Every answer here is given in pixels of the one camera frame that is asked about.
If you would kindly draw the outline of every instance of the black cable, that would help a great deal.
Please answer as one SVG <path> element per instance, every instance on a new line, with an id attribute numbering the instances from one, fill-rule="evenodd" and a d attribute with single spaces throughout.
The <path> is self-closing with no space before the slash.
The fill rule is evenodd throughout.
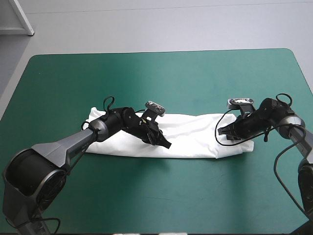
<path id="1" fill-rule="evenodd" d="M 275 162 L 274 162 L 274 174 L 278 180 L 278 182 L 281 184 L 281 186 L 284 188 L 284 190 L 286 191 L 286 193 L 289 195 L 289 197 L 292 199 L 292 201 L 295 203 L 295 205 L 299 208 L 299 210 L 301 210 L 301 212 L 309 219 L 309 221 L 311 221 L 313 223 L 313 220 L 309 218 L 309 216 L 306 214 L 306 212 L 304 211 L 304 209 L 300 206 L 300 204 L 297 202 L 297 200 L 295 199 L 295 197 L 292 195 L 292 193 L 289 191 L 289 189 L 287 188 L 287 186 L 284 184 L 284 182 L 282 181 L 282 179 L 280 178 L 280 176 L 277 173 L 277 163 L 279 158 L 286 153 L 289 149 L 291 149 L 292 147 L 295 147 L 297 144 L 301 143 L 302 140 L 304 140 L 307 132 L 305 130 L 305 128 L 303 128 L 300 125 L 292 125 L 291 127 L 295 127 L 298 128 L 300 130 L 303 131 L 303 136 L 300 140 L 298 140 L 297 142 L 293 143 L 292 145 L 288 146 L 287 148 L 285 148 L 283 151 L 281 151 L 275 158 Z"/>
<path id="2" fill-rule="evenodd" d="M 240 142 L 237 142 L 237 143 L 234 143 L 234 144 L 223 144 L 223 143 L 220 143 L 220 142 L 218 141 L 217 136 L 216 136 L 216 130 L 217 130 L 218 124 L 221 122 L 221 120 L 223 119 L 223 117 L 224 117 L 227 113 L 229 113 L 230 111 L 231 111 L 231 110 L 228 110 L 226 113 L 224 113 L 224 114 L 222 115 L 221 119 L 217 122 L 217 124 L 216 124 L 216 126 L 215 126 L 215 140 L 217 141 L 217 143 L 219 143 L 219 144 L 222 145 L 222 146 L 235 146 L 235 145 L 244 143 L 244 142 L 246 142 L 246 141 L 248 141 L 248 140 L 254 139 L 254 138 L 256 138 L 256 137 L 258 137 L 258 136 L 261 136 L 261 135 L 263 135 L 263 134 L 268 134 L 270 131 L 272 131 L 272 130 L 278 128 L 278 127 L 281 127 L 281 126 L 289 126 L 290 128 L 295 127 L 295 128 L 298 128 L 298 129 L 300 129 L 300 130 L 303 131 L 303 136 L 302 136 L 302 138 L 301 138 L 300 140 L 298 140 L 297 142 L 291 144 L 290 146 L 288 146 L 287 148 L 285 148 L 283 151 L 281 151 L 281 152 L 276 156 L 275 161 L 274 161 L 274 174 L 275 174 L 275 176 L 276 176 L 278 182 L 281 184 L 281 186 L 284 188 L 284 190 L 286 191 L 286 193 L 288 194 L 288 196 L 291 198 L 291 200 L 295 203 L 295 205 L 299 208 L 299 210 L 309 219 L 309 221 L 313 223 L 313 220 L 309 218 L 309 216 L 306 214 L 306 212 L 304 211 L 304 209 L 303 209 L 303 208 L 300 206 L 300 204 L 297 202 L 297 200 L 295 199 L 295 197 L 292 195 L 292 193 L 289 191 L 289 189 L 286 187 L 286 185 L 284 184 L 284 182 L 282 181 L 282 179 L 280 178 L 280 176 L 279 176 L 278 173 L 277 173 L 277 163 L 278 163 L 279 158 L 280 158 L 284 153 L 286 153 L 289 149 L 293 148 L 293 147 L 296 146 L 297 144 L 301 143 L 302 140 L 304 140 L 304 138 L 305 138 L 305 136 L 306 136 L 306 133 L 307 133 L 306 130 L 305 130 L 305 128 L 303 128 L 301 125 L 297 125 L 297 124 L 282 124 L 282 125 L 277 125 L 277 126 L 275 126 L 275 127 L 272 127 L 272 128 L 270 128 L 270 129 L 268 129 L 268 130 L 266 130 L 266 131 L 264 131 L 264 132 L 262 132 L 262 133 L 260 133 L 260 134 L 258 134 L 258 135 L 252 136 L 252 137 L 250 137 L 250 138 L 248 138 L 248 139 L 245 139 L 245 140 L 243 140 L 243 141 L 240 141 Z"/>
<path id="3" fill-rule="evenodd" d="M 215 137 L 215 140 L 216 140 L 217 143 L 219 143 L 219 144 L 222 145 L 222 146 L 235 146 L 235 145 L 239 145 L 239 144 L 241 144 L 241 143 L 247 142 L 247 141 L 249 141 L 249 140 L 251 140 L 251 139 L 254 139 L 254 138 L 256 138 L 256 137 L 259 137 L 259 136 L 261 136 L 261 135 L 268 134 L 270 131 L 274 130 L 274 129 L 277 128 L 277 127 L 289 125 L 289 124 L 283 124 L 283 125 L 280 125 L 280 126 L 276 126 L 276 127 L 273 127 L 273 128 L 271 128 L 271 129 L 269 129 L 269 130 L 267 130 L 267 131 L 265 131 L 265 132 L 261 132 L 260 134 L 257 134 L 257 135 L 255 135 L 255 136 L 249 137 L 249 138 L 247 138 L 247 139 L 245 139 L 245 140 L 243 140 L 243 141 L 240 141 L 240 142 L 237 142 L 237 143 L 232 143 L 232 144 L 224 144 L 224 143 L 219 142 L 219 140 L 217 139 L 216 130 L 217 130 L 217 126 L 220 124 L 220 122 L 222 121 L 222 119 L 223 119 L 223 118 L 225 117 L 225 115 L 228 114 L 230 111 L 232 111 L 232 110 L 230 109 L 230 110 L 228 110 L 226 113 L 224 113 L 224 114 L 222 115 L 222 117 L 220 118 L 220 120 L 216 123 L 215 130 L 214 130 L 214 137 Z"/>
<path id="4" fill-rule="evenodd" d="M 57 234 L 57 232 L 58 232 L 58 230 L 59 230 L 59 228 L 60 228 L 60 225 L 61 225 L 61 220 L 60 220 L 59 218 L 32 219 L 32 220 L 26 221 L 26 222 L 24 222 L 24 223 L 22 223 L 22 224 L 20 224 L 20 225 L 18 225 L 18 226 L 16 226 L 16 227 L 13 226 L 13 225 L 7 220 L 7 218 L 5 218 L 5 220 L 6 220 L 6 222 L 7 222 L 12 228 L 14 228 L 14 229 L 19 229 L 19 228 L 23 227 L 24 225 L 29 224 L 29 223 L 32 223 L 32 222 L 40 222 L 40 221 L 55 220 L 55 221 L 58 222 L 58 226 L 57 226 L 57 228 L 55 229 L 54 233 L 52 233 L 53 235 Z"/>
<path id="5" fill-rule="evenodd" d="M 278 98 L 278 96 L 280 96 L 280 95 L 287 96 L 288 99 L 290 100 L 289 104 L 287 104 L 287 103 L 281 101 L 281 100 Z M 290 95 L 286 94 L 286 93 L 280 93 L 280 94 L 278 94 L 278 95 L 276 96 L 276 99 L 277 99 L 279 102 L 281 102 L 281 103 L 287 104 L 289 107 L 292 105 L 292 97 L 291 97 Z"/>
<path id="6" fill-rule="evenodd" d="M 142 111 L 146 111 L 146 110 L 145 109 L 140 109 L 140 110 L 136 111 L 135 114 L 139 113 L 139 112 L 142 112 Z"/>
<path id="7" fill-rule="evenodd" d="M 107 109 L 105 108 L 105 104 L 106 104 L 106 102 L 107 102 L 107 100 L 108 99 L 110 99 L 110 98 L 112 98 L 112 101 L 111 101 L 111 103 L 110 104 L 108 104 L 108 106 L 107 106 Z M 114 102 L 115 102 L 115 98 L 114 98 L 114 96 L 108 96 L 108 97 L 106 97 L 104 100 L 103 100 L 103 110 L 104 111 L 108 111 L 108 110 L 110 110 L 110 107 L 114 104 Z"/>

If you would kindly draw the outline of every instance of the table surface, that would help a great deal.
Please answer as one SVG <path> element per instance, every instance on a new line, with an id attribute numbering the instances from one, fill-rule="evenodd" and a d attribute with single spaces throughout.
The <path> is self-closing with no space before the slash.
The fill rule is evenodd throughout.
<path id="1" fill-rule="evenodd" d="M 20 149 L 78 132 L 108 95 L 115 107 L 153 100 L 167 113 L 200 115 L 224 113 L 231 97 L 258 107 L 282 92 L 312 130 L 312 93 L 288 49 L 37 55 L 0 122 L 0 167 Z M 43 216 L 61 218 L 62 233 L 288 233 L 306 221 L 273 173 L 290 143 L 272 132 L 252 153 L 219 160 L 86 154 Z M 301 159 L 292 149 L 278 166 L 300 202 Z M 3 215 L 0 232 L 14 232 Z"/>

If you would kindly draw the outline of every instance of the robotic arm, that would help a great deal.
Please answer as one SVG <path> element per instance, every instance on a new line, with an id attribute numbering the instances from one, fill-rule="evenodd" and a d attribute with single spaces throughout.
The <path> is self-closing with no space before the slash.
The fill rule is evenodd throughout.
<path id="1" fill-rule="evenodd" d="M 282 102 L 279 95 L 287 96 L 290 103 Z M 252 99 L 229 99 L 227 107 L 230 110 L 240 110 L 241 115 L 233 123 L 219 128 L 218 133 L 226 135 L 228 140 L 241 140 L 264 132 L 267 141 L 268 131 L 273 127 L 283 138 L 297 143 L 296 147 L 304 157 L 298 169 L 301 198 L 305 214 L 313 220 L 313 134 L 305 129 L 304 121 L 291 109 L 291 97 L 287 94 L 279 95 L 276 99 L 263 100 L 257 110 L 253 107 Z M 312 226 L 310 233 L 306 230 L 297 234 L 312 234 Z"/>
<path id="2" fill-rule="evenodd" d="M 49 235 L 50 231 L 41 214 L 52 203 L 66 183 L 66 176 L 77 163 L 70 164 L 77 155 L 82 156 L 93 142 L 103 142 L 120 130 L 145 143 L 171 146 L 158 128 L 157 116 L 165 109 L 151 101 L 142 117 L 133 108 L 108 110 L 105 115 L 91 121 L 87 129 L 53 143 L 40 143 L 19 152 L 3 171 L 3 213 L 7 221 L 21 235 Z"/>

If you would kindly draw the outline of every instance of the fabric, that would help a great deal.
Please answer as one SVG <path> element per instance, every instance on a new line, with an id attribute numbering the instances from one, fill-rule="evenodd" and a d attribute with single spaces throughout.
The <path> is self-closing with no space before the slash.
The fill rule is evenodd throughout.
<path id="1" fill-rule="evenodd" d="M 90 122 L 102 115 L 104 111 L 92 108 Z M 165 138 L 172 143 L 170 149 L 162 146 L 153 146 L 142 142 L 140 139 L 120 131 L 105 140 L 90 145 L 87 152 L 128 156 L 128 157 L 151 157 L 151 158 L 223 158 L 243 152 L 251 152 L 254 142 L 247 141 L 236 146 L 221 146 L 214 137 L 216 123 L 222 114 L 205 114 L 191 116 L 184 114 L 165 114 L 157 117 L 159 129 L 163 131 Z M 226 114 L 220 122 L 219 127 L 232 123 L 236 117 L 233 114 Z M 221 143 L 231 144 L 225 135 L 218 136 Z"/>

